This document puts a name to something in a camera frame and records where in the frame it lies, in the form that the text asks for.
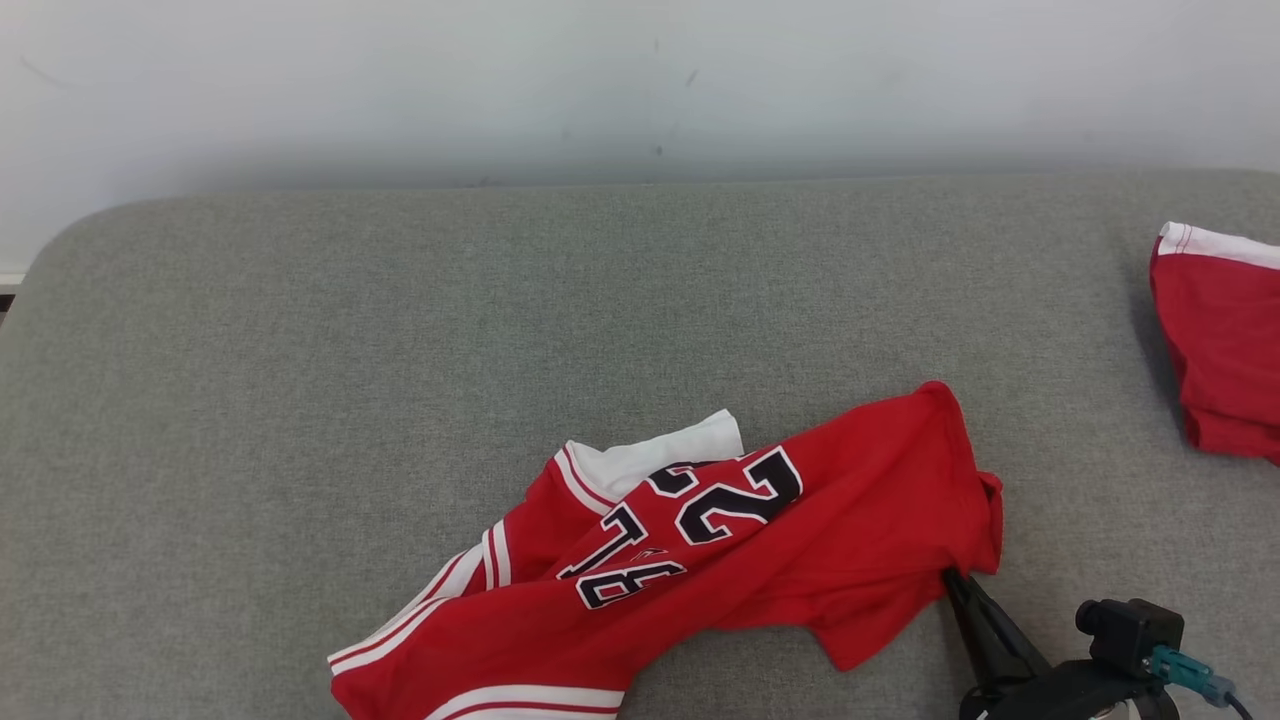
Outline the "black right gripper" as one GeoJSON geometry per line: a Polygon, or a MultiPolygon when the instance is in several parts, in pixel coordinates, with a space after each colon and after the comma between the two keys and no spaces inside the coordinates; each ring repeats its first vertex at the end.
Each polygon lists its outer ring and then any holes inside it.
{"type": "Polygon", "coordinates": [[[1020,626],[973,577],[943,571],[954,616],[978,685],[960,719],[1179,719],[1165,684],[1093,660],[1051,667],[1020,626]]]}

